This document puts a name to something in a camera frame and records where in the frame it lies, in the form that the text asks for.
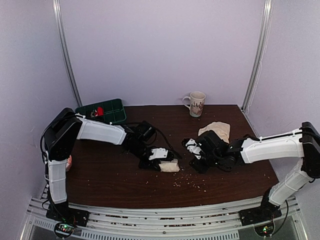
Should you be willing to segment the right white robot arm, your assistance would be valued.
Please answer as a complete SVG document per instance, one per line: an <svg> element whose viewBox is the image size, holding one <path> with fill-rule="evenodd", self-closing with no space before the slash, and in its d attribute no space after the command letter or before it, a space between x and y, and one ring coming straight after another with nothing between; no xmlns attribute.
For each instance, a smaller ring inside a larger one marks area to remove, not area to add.
<svg viewBox="0 0 320 240"><path fill-rule="evenodd" d="M184 139L182 145L194 155L189 164L201 174L210 167L230 172L235 166L259 161L298 158L285 178L265 192L256 210L261 221L268 220L306 183L320 177L320 134L308 121L290 132L259 138L246 135L230 143L209 130L197 139Z"/></svg>

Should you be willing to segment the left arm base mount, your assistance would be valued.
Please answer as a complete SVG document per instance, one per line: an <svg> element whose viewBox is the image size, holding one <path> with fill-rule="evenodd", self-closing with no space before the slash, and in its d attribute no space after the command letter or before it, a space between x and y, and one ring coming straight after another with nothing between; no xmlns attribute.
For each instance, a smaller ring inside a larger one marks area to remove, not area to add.
<svg viewBox="0 0 320 240"><path fill-rule="evenodd" d="M90 213L86 210L70 208L67 213L59 214L56 210L48 210L46 217L58 222L73 224L75 226L86 227Z"/></svg>

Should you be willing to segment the white patterned ceramic mug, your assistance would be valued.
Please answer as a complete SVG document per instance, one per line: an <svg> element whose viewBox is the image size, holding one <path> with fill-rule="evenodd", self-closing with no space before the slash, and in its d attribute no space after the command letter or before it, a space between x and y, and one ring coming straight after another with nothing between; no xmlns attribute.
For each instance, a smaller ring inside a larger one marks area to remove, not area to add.
<svg viewBox="0 0 320 240"><path fill-rule="evenodd" d="M194 91L189 96L182 98L182 104L189 109L189 114L192 117L198 118L202 115L205 100L206 95L203 92Z"/></svg>

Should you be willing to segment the cream underwear navy trim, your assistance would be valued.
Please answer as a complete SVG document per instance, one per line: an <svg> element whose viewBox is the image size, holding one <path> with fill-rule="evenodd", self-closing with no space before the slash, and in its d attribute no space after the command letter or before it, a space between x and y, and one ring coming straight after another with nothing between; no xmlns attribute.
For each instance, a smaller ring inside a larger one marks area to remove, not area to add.
<svg viewBox="0 0 320 240"><path fill-rule="evenodd" d="M198 130L198 136L207 131L214 131L220 139L222 139L226 143L229 142L231 126L228 123L221 121L214 121L203 128Z"/></svg>

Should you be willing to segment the cream boxer underwear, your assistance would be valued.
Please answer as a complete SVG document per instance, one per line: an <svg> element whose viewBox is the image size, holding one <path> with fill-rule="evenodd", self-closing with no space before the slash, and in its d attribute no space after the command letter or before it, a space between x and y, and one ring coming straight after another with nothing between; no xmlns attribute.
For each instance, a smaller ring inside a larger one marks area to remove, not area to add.
<svg viewBox="0 0 320 240"><path fill-rule="evenodd" d="M159 164L160 171L164 173L177 173L180 171L179 163L177 160L161 161Z"/></svg>

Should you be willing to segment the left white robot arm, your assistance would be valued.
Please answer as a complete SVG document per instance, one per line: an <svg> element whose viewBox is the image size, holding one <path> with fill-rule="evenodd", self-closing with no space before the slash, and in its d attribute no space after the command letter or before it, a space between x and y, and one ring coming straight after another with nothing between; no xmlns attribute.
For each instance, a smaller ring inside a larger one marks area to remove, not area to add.
<svg viewBox="0 0 320 240"><path fill-rule="evenodd" d="M159 164L169 155L165 148L147 145L157 130L147 122L107 124L87 119L71 108L64 108L43 131L40 139L41 155L45 164L45 179L49 186L52 213L61 222L72 218L66 191L66 167L75 142L91 140L123 146L139 158L142 167L158 170Z"/></svg>

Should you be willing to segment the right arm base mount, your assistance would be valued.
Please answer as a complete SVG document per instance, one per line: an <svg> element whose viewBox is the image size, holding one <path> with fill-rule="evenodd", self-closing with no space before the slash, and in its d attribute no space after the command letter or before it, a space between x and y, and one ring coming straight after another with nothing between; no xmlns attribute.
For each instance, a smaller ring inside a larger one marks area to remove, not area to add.
<svg viewBox="0 0 320 240"><path fill-rule="evenodd" d="M261 207L254 207L240 210L238 212L242 226L254 225L262 222L272 221L275 218L282 216L280 209L271 211L269 209L262 209Z"/></svg>

